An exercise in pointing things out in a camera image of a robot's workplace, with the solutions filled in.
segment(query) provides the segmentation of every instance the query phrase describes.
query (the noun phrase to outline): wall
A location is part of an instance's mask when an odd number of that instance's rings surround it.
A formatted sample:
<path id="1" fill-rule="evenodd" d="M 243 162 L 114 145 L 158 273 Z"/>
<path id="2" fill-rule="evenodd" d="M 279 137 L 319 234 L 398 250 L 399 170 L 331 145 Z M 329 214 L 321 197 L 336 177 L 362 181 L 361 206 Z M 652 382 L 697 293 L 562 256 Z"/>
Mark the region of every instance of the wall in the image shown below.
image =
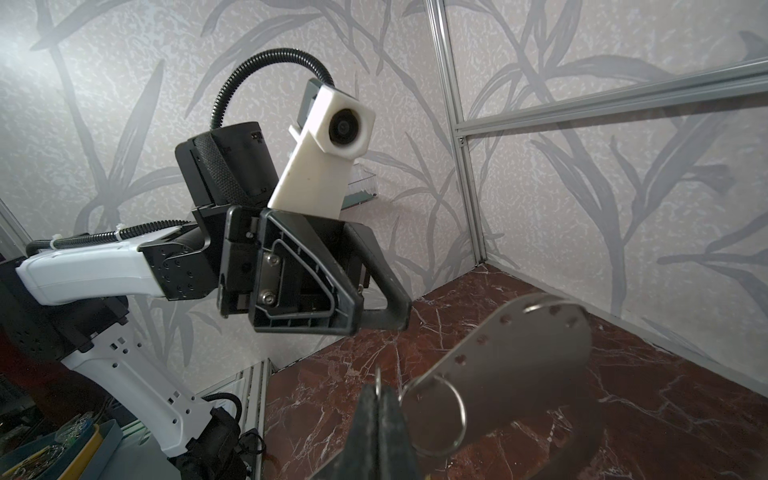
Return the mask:
<path id="1" fill-rule="evenodd" d="M 0 5 L 0 190 L 35 238 L 119 222 L 185 218 L 174 147 L 207 130 L 234 66 L 265 48 L 302 48 L 338 88 L 377 113 L 362 162 L 379 197 L 344 213 L 376 232 L 412 296 L 473 263 L 449 153 L 445 105 L 424 15 L 399 1 L 35 0 Z M 259 121 L 278 173 L 309 73 L 260 71 L 225 124 Z M 139 333 L 195 390 L 267 356 L 284 366 L 333 338 L 257 335 L 215 302 L 135 298 Z"/>
<path id="2" fill-rule="evenodd" d="M 768 56 L 768 2 L 448 0 L 466 118 Z M 488 258 L 768 384 L 768 95 L 470 137 Z"/>

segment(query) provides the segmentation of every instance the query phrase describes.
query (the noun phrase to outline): white camera housing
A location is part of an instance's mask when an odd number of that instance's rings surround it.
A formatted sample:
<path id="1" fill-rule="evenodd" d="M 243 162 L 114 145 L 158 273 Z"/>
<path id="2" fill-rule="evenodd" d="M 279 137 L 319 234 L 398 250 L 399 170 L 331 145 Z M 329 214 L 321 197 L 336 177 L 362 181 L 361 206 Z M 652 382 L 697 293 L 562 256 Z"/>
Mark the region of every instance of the white camera housing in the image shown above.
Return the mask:
<path id="1" fill-rule="evenodd" d="M 333 115 L 349 109 L 358 121 L 356 138 L 349 144 L 331 141 Z M 376 113 L 355 98 L 323 85 L 307 115 L 296 148 L 277 183 L 269 208 L 297 214 L 338 219 L 354 160 L 368 151 Z"/>

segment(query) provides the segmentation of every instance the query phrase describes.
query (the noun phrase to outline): screw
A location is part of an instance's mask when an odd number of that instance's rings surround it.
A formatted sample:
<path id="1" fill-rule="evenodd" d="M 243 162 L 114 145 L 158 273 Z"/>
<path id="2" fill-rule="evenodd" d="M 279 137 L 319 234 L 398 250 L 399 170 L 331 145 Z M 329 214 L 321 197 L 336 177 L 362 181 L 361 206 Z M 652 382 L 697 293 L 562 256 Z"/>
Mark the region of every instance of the screw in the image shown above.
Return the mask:
<path id="1" fill-rule="evenodd" d="M 269 255 L 266 256 L 266 262 L 270 266 L 278 266 L 280 265 L 280 257 L 275 255 L 274 253 L 270 253 Z"/>
<path id="2" fill-rule="evenodd" d="M 262 290 L 259 293 L 259 301 L 264 305 L 274 305 L 277 301 L 277 296 L 272 290 Z"/>

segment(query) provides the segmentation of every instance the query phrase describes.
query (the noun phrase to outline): robotic arm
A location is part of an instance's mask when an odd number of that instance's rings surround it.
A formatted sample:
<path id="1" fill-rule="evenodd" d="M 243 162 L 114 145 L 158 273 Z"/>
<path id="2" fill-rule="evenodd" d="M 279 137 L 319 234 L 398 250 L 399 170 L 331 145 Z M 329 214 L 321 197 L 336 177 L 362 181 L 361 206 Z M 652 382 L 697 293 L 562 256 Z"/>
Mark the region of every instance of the robotic arm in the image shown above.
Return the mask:
<path id="1" fill-rule="evenodd" d="M 220 125 L 245 77 L 280 61 L 307 66 L 325 83 L 307 84 L 290 129 L 297 145 L 278 180 L 258 123 Z M 217 290 L 220 314 L 247 313 L 257 332 L 405 329 L 411 300 L 372 231 L 338 220 L 374 119 L 311 55 L 283 48 L 254 56 L 222 89 L 212 130 L 176 148 L 195 222 L 31 243 L 28 258 L 0 264 L 8 337 L 33 359 L 60 360 L 104 387 L 151 429 L 182 478 L 245 478 L 239 419 L 197 398 L 147 352 L 127 324 L 126 295 L 192 300 Z M 371 277 L 386 310 L 363 309 Z"/>

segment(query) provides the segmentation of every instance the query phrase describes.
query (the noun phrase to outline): camera lens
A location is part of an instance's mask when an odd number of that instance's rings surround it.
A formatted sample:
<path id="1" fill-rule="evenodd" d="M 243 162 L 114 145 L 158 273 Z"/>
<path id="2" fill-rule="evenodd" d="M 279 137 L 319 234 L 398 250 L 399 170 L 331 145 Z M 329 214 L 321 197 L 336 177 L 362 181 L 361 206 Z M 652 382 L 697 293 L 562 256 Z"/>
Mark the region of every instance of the camera lens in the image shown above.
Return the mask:
<path id="1" fill-rule="evenodd" d="M 331 118 L 328 135 L 336 145 L 349 145 L 357 138 L 360 124 L 355 114 L 348 108 L 339 110 Z"/>

